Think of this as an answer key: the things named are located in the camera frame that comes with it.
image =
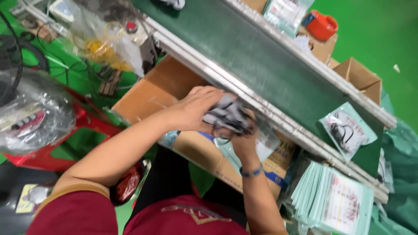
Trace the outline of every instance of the conveyor belt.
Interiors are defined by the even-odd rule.
[[[318,120],[349,101],[378,139],[352,159],[377,174],[383,124],[222,0],[188,1],[182,11],[157,1],[133,4],[330,146]]]

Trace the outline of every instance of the red plastic stool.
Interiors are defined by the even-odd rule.
[[[4,154],[6,158],[11,161],[14,165],[32,169],[41,169],[47,171],[58,171],[64,172],[74,165],[77,161],[65,160],[60,158],[54,158],[51,156],[51,152],[60,144],[62,144],[66,139],[68,139],[72,134],[74,134],[80,128],[88,128],[95,130],[99,133],[107,135],[107,137],[101,142],[105,142],[111,137],[117,135],[122,131],[122,129],[115,127],[114,125],[103,121],[100,117],[109,119],[101,110],[96,108],[90,100],[86,99],[82,95],[76,93],[73,90],[68,90],[74,98],[79,100],[82,103],[88,103],[93,109],[95,109],[99,114],[85,109],[80,103],[74,102],[73,107],[76,113],[76,124],[74,130],[72,130],[63,140],[58,142],[55,145],[47,145],[35,152],[26,154],[26,155],[10,155]]]

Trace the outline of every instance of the bracelet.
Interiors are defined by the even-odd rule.
[[[263,171],[264,171],[264,168],[263,168],[263,165],[261,163],[260,163],[260,167],[257,170],[252,171],[252,172],[243,172],[242,167],[240,168],[241,176],[246,177],[246,178],[254,178]]]

